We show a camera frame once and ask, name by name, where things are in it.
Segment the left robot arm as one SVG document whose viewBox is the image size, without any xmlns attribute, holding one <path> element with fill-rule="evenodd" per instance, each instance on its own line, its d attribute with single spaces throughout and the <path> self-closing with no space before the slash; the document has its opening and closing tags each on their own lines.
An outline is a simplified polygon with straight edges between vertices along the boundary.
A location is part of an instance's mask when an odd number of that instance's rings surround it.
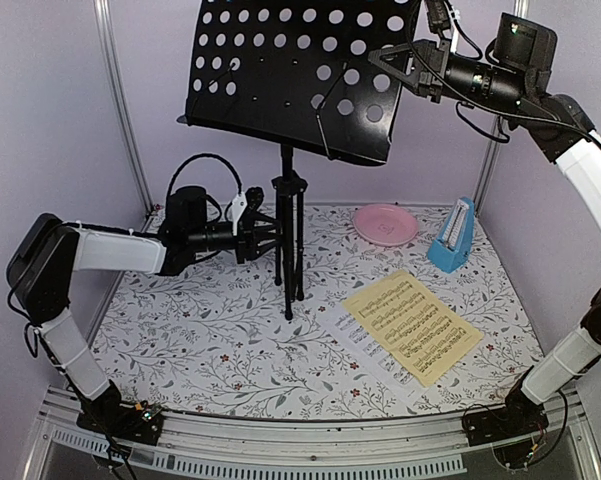
<svg viewBox="0 0 601 480">
<path fill-rule="evenodd" d="M 91 419 L 108 434 L 128 426 L 117 402 L 119 389 L 99 366 L 71 312 L 69 293 L 79 271 L 136 272 L 175 277 L 217 252 L 231 251 L 237 262 L 259 258 L 276 247 L 281 222 L 262 212 L 259 187 L 239 192 L 230 216 L 208 217 L 213 199 L 199 186 L 168 195 L 156 233 L 64 222 L 40 215 L 7 267 L 11 298 L 35 333 L 52 365 L 78 398 L 91 403 Z"/>
</svg>

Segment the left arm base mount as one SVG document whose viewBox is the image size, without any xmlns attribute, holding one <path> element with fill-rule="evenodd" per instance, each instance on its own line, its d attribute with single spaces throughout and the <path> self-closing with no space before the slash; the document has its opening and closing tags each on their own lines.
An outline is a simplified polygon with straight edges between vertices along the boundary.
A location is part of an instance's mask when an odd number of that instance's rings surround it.
<svg viewBox="0 0 601 480">
<path fill-rule="evenodd" d="M 164 424 L 163 408 L 146 400 L 130 403 L 122 399 L 117 386 L 110 382 L 95 399 L 75 391 L 81 412 L 76 424 L 85 430 L 109 435 L 114 439 L 156 446 Z"/>
</svg>

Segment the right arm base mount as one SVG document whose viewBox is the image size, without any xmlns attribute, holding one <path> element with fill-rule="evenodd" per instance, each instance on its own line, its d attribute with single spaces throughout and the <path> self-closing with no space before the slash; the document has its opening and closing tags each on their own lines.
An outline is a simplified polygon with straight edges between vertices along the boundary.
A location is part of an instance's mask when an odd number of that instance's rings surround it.
<svg viewBox="0 0 601 480">
<path fill-rule="evenodd" d="M 476 404 L 462 415 L 461 425 L 470 446 L 542 433 L 549 421 L 542 404 L 535 404 L 524 395 L 508 395 L 500 406 Z"/>
</svg>

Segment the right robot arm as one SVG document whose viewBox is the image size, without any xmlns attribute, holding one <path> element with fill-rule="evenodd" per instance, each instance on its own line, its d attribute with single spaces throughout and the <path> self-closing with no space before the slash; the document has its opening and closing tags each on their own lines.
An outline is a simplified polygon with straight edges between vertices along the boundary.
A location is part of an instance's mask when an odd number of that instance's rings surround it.
<svg viewBox="0 0 601 480">
<path fill-rule="evenodd" d="M 548 90 L 558 44 L 556 32 L 513 14 L 501 16 L 490 59 L 455 53 L 449 38 L 414 40 L 373 50 L 369 62 L 416 96 L 447 97 L 524 129 L 547 162 L 557 167 L 581 207 L 562 214 L 570 226 L 586 217 L 601 246 L 601 137 L 583 107 Z M 535 407 L 601 359 L 601 287 L 579 324 L 517 381 L 497 415 L 497 427 L 517 436 L 532 424 Z"/>
</svg>

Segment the black music stand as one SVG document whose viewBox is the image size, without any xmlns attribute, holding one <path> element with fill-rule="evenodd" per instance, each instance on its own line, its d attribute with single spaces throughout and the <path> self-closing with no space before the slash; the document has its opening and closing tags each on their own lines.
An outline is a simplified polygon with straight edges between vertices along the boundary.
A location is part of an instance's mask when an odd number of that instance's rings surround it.
<svg viewBox="0 0 601 480">
<path fill-rule="evenodd" d="M 303 292 L 305 181 L 293 154 L 381 166 L 401 87 L 370 53 L 413 38 L 399 1 L 204 1 L 193 36 L 181 122 L 275 143 L 275 281 Z"/>
</svg>

